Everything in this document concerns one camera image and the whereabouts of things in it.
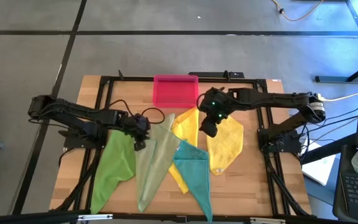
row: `yellow cloth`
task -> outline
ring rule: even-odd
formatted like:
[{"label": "yellow cloth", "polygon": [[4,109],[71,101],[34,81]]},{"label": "yellow cloth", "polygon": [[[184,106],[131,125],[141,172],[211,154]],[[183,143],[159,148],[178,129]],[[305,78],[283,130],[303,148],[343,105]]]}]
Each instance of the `yellow cloth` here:
[{"label": "yellow cloth", "polygon": [[221,175],[242,151],[244,127],[229,116],[217,125],[215,138],[206,137],[209,153],[209,169]]},{"label": "yellow cloth", "polygon": [[[186,140],[194,147],[197,147],[198,142],[198,115],[199,111],[197,108],[190,109],[175,118],[171,127],[171,132],[174,135],[182,140]],[[177,182],[181,192],[183,194],[187,193],[189,188],[173,162],[168,171]]]}]

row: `white cable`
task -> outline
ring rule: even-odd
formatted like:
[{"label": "white cable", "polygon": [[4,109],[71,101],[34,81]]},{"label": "white cable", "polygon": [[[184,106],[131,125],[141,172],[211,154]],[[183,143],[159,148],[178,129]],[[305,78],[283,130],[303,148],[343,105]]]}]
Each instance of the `white cable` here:
[{"label": "white cable", "polygon": [[356,96],[356,95],[358,95],[358,93],[330,100],[330,99],[325,99],[323,96],[321,96],[321,94],[317,94],[318,99],[321,101],[325,101],[325,102],[334,102],[334,101],[338,101],[338,100],[344,100],[344,99],[347,99],[349,97]]},{"label": "white cable", "polygon": [[319,141],[322,137],[326,136],[327,134],[329,134],[329,133],[331,133],[331,132],[333,132],[333,131],[335,131],[335,130],[338,130],[339,128],[341,128],[341,127],[343,127],[343,126],[346,126],[346,125],[352,123],[353,121],[355,121],[355,120],[357,120],[357,119],[358,119],[358,117],[356,117],[356,118],[350,120],[349,122],[347,122],[347,123],[345,123],[345,124],[342,124],[341,126],[339,126],[339,127],[337,127],[337,128],[334,128],[334,129],[328,131],[327,133],[325,133],[325,134],[323,134],[322,136],[318,137],[316,140],[314,140],[314,141],[313,141],[312,143],[310,143],[310,144],[313,144],[314,142]]}]

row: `wooden tabletop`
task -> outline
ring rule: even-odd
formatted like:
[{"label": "wooden tabletop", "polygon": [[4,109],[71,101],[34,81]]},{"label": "wooden tabletop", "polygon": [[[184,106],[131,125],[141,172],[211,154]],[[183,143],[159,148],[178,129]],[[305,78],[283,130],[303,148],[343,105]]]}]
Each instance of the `wooden tabletop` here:
[{"label": "wooden tabletop", "polygon": [[[100,78],[100,76],[94,75],[84,76],[77,99],[78,104],[94,108]],[[267,80],[267,85],[268,92],[283,93],[283,85],[280,80]],[[252,88],[251,84],[242,83],[199,83],[199,93],[204,93],[211,87],[221,88],[223,86],[225,89]],[[105,102],[106,92],[107,87],[104,89],[102,102]],[[144,109],[153,106],[152,92],[153,82],[114,82],[111,101],[126,100],[134,114],[141,113]],[[111,108],[126,110],[124,105],[119,103]],[[175,113],[176,116],[186,110],[188,108],[162,108],[165,114]],[[272,108],[272,114],[274,123],[281,123],[289,117],[288,110],[282,108]],[[145,115],[151,121],[158,121],[161,118],[161,115],[156,111],[148,111]],[[272,209],[264,158],[259,151],[257,142],[256,130],[259,127],[257,112],[256,110],[236,111],[231,116],[244,126],[244,145],[242,152],[222,175],[214,176],[210,174],[213,214],[271,216]],[[205,114],[200,113],[200,123],[204,117]],[[198,135],[198,147],[206,150],[205,133],[200,131]],[[58,207],[77,184],[84,152],[84,149],[75,149],[63,157],[53,190],[51,209]],[[280,156],[287,188],[302,208],[311,213],[299,161],[291,154],[281,153]],[[283,213],[280,191],[277,186],[275,186],[275,191],[278,210]],[[88,184],[83,191],[81,208],[85,207],[87,192]],[[140,213],[137,209],[136,177],[118,185],[102,212]],[[169,172],[144,213],[203,215],[192,194],[188,192],[183,195]]]}]

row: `green cloth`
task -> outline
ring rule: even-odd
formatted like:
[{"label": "green cloth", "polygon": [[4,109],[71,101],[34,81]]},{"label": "green cloth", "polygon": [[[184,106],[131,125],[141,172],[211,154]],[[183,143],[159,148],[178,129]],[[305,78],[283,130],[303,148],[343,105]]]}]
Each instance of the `green cloth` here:
[{"label": "green cloth", "polygon": [[175,114],[170,114],[162,124],[152,125],[146,148],[135,152],[137,206],[141,212],[153,200],[180,144],[181,140],[169,131],[174,119]]},{"label": "green cloth", "polygon": [[134,140],[130,135],[112,131],[100,158],[94,180],[91,213],[97,214],[109,200],[120,181],[135,176]]},{"label": "green cloth", "polygon": [[186,141],[182,141],[173,156],[173,163],[185,180],[189,191],[203,210],[207,221],[212,222],[212,206],[209,189],[209,155]]}]

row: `pink container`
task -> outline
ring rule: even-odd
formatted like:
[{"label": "pink container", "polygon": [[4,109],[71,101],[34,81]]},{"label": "pink container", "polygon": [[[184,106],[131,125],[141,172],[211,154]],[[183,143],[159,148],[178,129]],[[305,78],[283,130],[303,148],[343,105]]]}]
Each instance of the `pink container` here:
[{"label": "pink container", "polygon": [[193,108],[198,97],[196,75],[154,76],[153,103],[161,108]]}]

